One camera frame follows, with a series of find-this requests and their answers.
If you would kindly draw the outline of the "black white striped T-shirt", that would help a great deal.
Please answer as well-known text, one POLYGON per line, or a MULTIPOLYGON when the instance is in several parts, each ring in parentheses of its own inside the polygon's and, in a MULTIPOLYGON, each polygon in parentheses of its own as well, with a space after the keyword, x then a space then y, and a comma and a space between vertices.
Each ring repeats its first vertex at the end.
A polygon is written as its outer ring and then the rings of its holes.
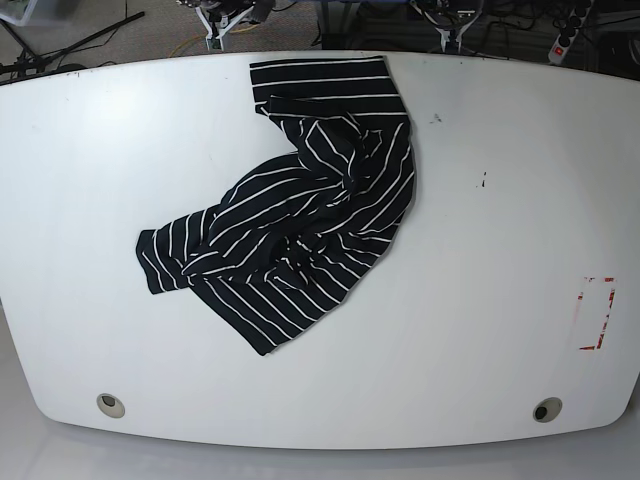
POLYGON ((411 122, 385 59, 254 63, 255 110, 292 144, 213 206, 139 235, 152 294, 188 289, 260 355, 337 308, 414 192, 411 122))

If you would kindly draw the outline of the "red tape rectangle marking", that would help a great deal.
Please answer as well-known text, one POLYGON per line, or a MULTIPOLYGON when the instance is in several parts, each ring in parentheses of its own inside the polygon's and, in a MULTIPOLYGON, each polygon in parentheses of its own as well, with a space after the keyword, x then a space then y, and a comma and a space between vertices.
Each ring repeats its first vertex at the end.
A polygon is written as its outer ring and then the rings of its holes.
POLYGON ((610 321, 617 281, 614 277, 585 277, 577 298, 572 344, 578 351, 602 348, 610 321))

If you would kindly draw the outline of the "white power strip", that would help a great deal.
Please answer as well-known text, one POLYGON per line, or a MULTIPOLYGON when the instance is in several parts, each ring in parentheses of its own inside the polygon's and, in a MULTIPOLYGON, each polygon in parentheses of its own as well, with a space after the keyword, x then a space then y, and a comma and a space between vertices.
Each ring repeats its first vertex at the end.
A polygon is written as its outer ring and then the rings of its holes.
POLYGON ((564 22, 548 53, 548 60, 552 65, 561 65, 563 63, 589 12, 590 7, 576 6, 564 22))

